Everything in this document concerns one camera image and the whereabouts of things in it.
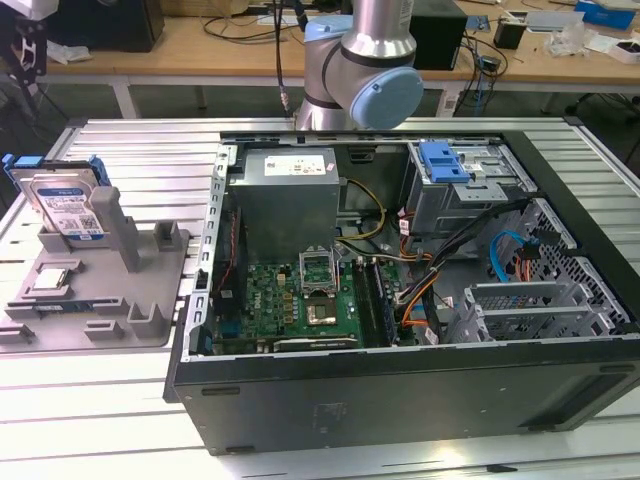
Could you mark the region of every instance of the black box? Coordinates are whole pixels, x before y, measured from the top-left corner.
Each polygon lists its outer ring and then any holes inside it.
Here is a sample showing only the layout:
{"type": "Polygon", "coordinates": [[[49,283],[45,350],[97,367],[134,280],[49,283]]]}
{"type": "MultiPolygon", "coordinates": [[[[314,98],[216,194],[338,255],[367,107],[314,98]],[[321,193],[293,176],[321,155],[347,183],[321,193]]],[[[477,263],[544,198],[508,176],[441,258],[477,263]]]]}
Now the black box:
{"type": "Polygon", "coordinates": [[[150,52],[164,28],[160,0],[60,0],[49,40],[90,50],[150,52]]]}
{"type": "Polygon", "coordinates": [[[453,70],[467,14],[453,0],[416,0],[409,31],[418,43],[417,70],[453,70]]]}
{"type": "Polygon", "coordinates": [[[500,21],[493,37],[493,44],[498,48],[517,50],[526,29],[525,23],[500,21]]]}

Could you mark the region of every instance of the white box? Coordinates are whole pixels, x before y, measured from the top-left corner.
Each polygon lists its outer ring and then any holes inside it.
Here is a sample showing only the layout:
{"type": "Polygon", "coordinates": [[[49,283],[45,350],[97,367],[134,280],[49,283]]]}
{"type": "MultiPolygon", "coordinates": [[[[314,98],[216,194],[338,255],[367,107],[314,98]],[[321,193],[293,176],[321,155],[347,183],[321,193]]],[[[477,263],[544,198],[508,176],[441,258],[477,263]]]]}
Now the white box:
{"type": "Polygon", "coordinates": [[[622,40],[611,47],[607,53],[622,63],[640,64],[640,41],[622,40]]]}

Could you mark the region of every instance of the yellow wire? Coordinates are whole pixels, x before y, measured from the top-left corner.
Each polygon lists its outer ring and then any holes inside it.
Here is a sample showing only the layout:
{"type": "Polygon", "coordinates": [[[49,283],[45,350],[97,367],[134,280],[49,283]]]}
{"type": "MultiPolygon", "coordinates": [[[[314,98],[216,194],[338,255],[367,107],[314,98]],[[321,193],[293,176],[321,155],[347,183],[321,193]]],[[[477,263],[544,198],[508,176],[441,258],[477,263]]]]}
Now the yellow wire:
{"type": "Polygon", "coordinates": [[[386,212],[384,210],[384,206],[382,205],[382,202],[378,200],[378,197],[376,197],[373,194],[373,192],[369,190],[367,187],[365,187],[362,183],[358,182],[357,180],[352,180],[350,178],[347,179],[347,183],[353,183],[354,185],[359,186],[362,190],[367,192],[367,194],[371,198],[373,198],[373,200],[378,204],[378,208],[380,209],[380,221],[378,222],[378,226],[370,232],[360,233],[358,235],[351,235],[348,237],[336,237],[336,238],[338,240],[365,240],[367,238],[373,237],[384,228],[384,222],[386,219],[386,212]]]}

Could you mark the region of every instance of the blue box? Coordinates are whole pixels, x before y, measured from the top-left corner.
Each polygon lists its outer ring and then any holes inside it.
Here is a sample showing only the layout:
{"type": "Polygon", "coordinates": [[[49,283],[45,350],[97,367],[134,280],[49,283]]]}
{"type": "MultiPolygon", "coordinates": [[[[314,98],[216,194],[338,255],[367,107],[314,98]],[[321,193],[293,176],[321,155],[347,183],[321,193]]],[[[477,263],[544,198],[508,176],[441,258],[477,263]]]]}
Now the blue box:
{"type": "Polygon", "coordinates": [[[631,25],[636,12],[633,10],[607,10],[589,0],[578,0],[576,12],[584,12],[584,21],[594,25],[626,30],[631,25]]]}

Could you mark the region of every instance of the aluminum extrusion table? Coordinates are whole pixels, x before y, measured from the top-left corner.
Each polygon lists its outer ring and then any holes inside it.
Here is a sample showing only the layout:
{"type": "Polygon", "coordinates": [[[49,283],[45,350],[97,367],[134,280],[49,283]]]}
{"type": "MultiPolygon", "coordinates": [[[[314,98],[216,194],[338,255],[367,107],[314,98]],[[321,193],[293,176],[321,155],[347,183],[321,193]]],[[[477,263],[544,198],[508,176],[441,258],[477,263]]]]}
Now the aluminum extrusion table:
{"type": "MultiPolygon", "coordinates": [[[[49,156],[99,155],[139,228],[177,219],[191,232],[177,309],[193,281],[219,132],[289,128],[269,119],[90,121],[65,130],[49,156]]],[[[640,184],[584,127],[561,119],[415,119],[400,128],[525,131],[640,271],[640,184]]],[[[0,222],[1,303],[37,256],[39,227],[23,196],[0,222]]],[[[0,357],[0,478],[493,478],[490,465],[517,469],[501,479],[640,475],[638,389],[568,433],[211,457],[182,405],[162,400],[170,345],[0,357]]]]}

